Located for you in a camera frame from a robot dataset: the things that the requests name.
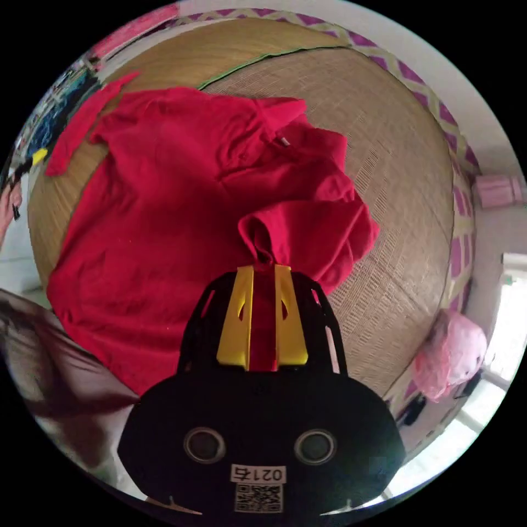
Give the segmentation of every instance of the green edge trim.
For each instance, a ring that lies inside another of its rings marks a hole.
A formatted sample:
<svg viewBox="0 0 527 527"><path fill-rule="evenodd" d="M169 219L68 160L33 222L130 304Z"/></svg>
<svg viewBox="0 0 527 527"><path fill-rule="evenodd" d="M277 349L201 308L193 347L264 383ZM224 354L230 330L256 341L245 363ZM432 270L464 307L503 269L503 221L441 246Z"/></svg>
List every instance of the green edge trim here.
<svg viewBox="0 0 527 527"><path fill-rule="evenodd" d="M270 57L282 57L283 55L291 55L292 53L298 53L299 51L311 51L313 49L351 49L351 46L343 46L342 44L334 44L334 45L327 45L327 46L315 46L314 48L295 48L290 49L287 51L280 51L278 53L266 53L265 55L260 55L259 57L256 57L254 59L251 59L248 62L245 62L244 64L240 64L239 66L236 66L235 68L226 71L225 73L221 73L217 75L216 77L213 77L209 79L208 81L202 82L197 89L205 89L207 86L211 85L212 83L219 81L221 79L224 79L225 77L229 76L231 73L234 73L235 71L241 70L245 68L246 66L251 66L253 64L256 64L257 62L260 62L261 60L268 59Z"/></svg>

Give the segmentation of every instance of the pink plastic bag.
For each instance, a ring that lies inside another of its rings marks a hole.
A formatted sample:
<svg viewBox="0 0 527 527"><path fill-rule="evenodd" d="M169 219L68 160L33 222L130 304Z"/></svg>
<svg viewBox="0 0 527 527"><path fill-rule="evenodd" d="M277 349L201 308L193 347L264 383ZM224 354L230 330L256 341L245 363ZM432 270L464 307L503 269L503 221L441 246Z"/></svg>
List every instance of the pink plastic bag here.
<svg viewBox="0 0 527 527"><path fill-rule="evenodd" d="M487 349L483 330L460 313L441 310L413 361L413 379L429 400L438 402L471 379Z"/></svg>

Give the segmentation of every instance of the yellow object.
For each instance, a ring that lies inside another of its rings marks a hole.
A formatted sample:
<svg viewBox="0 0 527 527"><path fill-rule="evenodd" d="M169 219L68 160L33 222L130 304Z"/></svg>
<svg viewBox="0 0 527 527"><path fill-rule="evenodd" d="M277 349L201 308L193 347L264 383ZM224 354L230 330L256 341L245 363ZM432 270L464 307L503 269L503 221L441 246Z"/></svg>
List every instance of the yellow object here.
<svg viewBox="0 0 527 527"><path fill-rule="evenodd" d="M307 348L290 267L274 266L274 291L277 365L303 366L307 362ZM285 318L282 303L287 311Z"/></svg>
<svg viewBox="0 0 527 527"><path fill-rule="evenodd" d="M48 150L46 148L41 148L40 150L37 150L33 154L33 166L35 166L37 163L40 163L48 154Z"/></svg>
<svg viewBox="0 0 527 527"><path fill-rule="evenodd" d="M216 355L220 364L242 366L245 371L249 369L253 282L254 269L251 265L238 268Z"/></svg>

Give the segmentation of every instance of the pink container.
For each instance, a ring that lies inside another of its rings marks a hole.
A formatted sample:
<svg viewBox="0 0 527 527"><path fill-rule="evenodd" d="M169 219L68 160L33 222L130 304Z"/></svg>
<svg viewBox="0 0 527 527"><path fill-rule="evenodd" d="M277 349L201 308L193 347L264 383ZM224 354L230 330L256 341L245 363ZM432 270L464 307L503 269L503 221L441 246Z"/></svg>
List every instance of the pink container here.
<svg viewBox="0 0 527 527"><path fill-rule="evenodd" d="M150 13L146 13L120 27L111 35L98 42L92 48L92 55L99 59L104 58L110 53L117 51L130 40L134 40L143 33L159 26L163 22L168 22L169 20L176 18L179 13L180 7L178 2L165 5L164 7L160 7Z"/></svg>
<svg viewBox="0 0 527 527"><path fill-rule="evenodd" d="M486 350L479 326L460 313L441 310L412 363L413 380L423 395L438 402L476 374Z"/></svg>
<svg viewBox="0 0 527 527"><path fill-rule="evenodd" d="M478 176L475 185L484 209L524 202L520 182L514 177Z"/></svg>

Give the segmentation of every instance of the window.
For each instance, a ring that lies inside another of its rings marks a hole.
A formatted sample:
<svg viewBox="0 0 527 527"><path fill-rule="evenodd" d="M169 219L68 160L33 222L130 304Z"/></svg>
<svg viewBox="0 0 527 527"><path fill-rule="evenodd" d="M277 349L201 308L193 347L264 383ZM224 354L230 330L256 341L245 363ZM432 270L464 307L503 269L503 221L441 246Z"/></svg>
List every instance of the window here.
<svg viewBox="0 0 527 527"><path fill-rule="evenodd" d="M527 344L527 278L504 276L496 327L485 355L485 367L510 382Z"/></svg>
<svg viewBox="0 0 527 527"><path fill-rule="evenodd" d="M386 490L388 495L407 492L448 468L502 403L527 344L527 256L504 255L503 266L500 305L481 381L444 431L401 467Z"/></svg>

